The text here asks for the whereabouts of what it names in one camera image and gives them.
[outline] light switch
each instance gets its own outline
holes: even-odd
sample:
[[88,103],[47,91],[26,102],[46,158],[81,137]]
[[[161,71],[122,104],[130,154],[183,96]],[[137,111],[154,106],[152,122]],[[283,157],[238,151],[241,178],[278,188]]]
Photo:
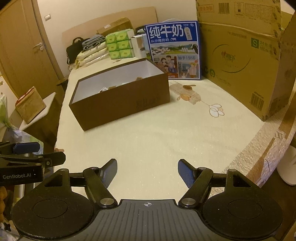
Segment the light switch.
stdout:
[[50,16],[50,14],[48,14],[44,18],[45,18],[45,21],[47,21],[47,20],[51,19],[51,16]]

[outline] white flower print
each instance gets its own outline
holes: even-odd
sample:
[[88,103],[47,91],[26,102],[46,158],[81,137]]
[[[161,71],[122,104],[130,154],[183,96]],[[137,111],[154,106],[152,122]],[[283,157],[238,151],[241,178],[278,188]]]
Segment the white flower print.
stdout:
[[210,115],[212,117],[219,117],[220,115],[224,115],[222,106],[220,104],[210,105]]

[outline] door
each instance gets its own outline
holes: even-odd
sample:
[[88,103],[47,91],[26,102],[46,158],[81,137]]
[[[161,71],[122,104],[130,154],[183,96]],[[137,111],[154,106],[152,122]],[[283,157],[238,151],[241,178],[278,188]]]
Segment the door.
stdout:
[[32,86],[42,98],[57,92],[58,74],[44,46],[31,0],[12,0],[0,11],[0,65],[17,97]]

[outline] mattress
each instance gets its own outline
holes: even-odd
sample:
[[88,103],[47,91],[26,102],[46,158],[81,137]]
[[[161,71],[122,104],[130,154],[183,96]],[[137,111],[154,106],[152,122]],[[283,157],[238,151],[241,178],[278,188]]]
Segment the mattress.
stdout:
[[[71,72],[56,143],[67,159],[55,170],[82,172],[115,158],[118,172],[108,189],[117,200],[179,200],[187,191],[177,171],[182,158],[214,172],[237,169],[259,186],[266,182],[296,131],[295,88],[289,104],[262,122],[208,79],[170,80],[170,103],[83,131],[69,108],[77,81],[130,60],[108,58]],[[85,195],[83,188],[72,190]]]

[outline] folded clothes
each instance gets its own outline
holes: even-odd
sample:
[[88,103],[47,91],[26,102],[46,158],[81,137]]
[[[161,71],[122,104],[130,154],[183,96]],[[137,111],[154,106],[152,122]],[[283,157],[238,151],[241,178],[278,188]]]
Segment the folded clothes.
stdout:
[[107,58],[108,56],[109,56],[109,53],[106,53],[106,54],[104,54],[104,55],[102,55],[102,56],[100,56],[100,57],[97,57],[97,58],[93,59],[92,61],[87,62],[86,64],[84,64],[84,65],[81,66],[81,67],[87,67],[87,66],[89,66],[89,65],[91,65],[91,64],[93,64],[93,63],[96,63],[96,62],[98,62],[98,61],[100,61],[100,60],[102,60],[102,59]]
[[84,51],[87,51],[87,50],[90,50],[90,49],[98,46],[102,42],[105,42],[105,37],[101,34],[96,34],[92,38],[85,40],[82,43],[82,47],[83,47]]
[[85,65],[86,63],[88,63],[89,61],[92,61],[93,59],[98,58],[106,53],[108,53],[107,48],[104,48],[98,52],[95,52],[95,53],[91,54],[90,56],[86,57],[84,60],[78,61],[78,66],[81,67],[81,66]]
[[96,46],[96,47],[94,47],[94,48],[92,48],[92,49],[90,49],[90,50],[87,50],[87,51],[82,51],[82,52],[80,52],[78,55],[77,55],[77,60],[78,61],[82,61],[82,60],[84,60],[86,57],[88,57],[88,56],[90,56],[90,55],[92,55],[93,53],[95,53],[95,52],[98,52],[98,51],[100,51],[100,50],[102,50],[102,49],[104,49],[104,48],[106,48],[107,47],[107,44],[106,44],[106,42],[103,42],[103,43],[101,43],[101,44],[99,44],[98,46]]

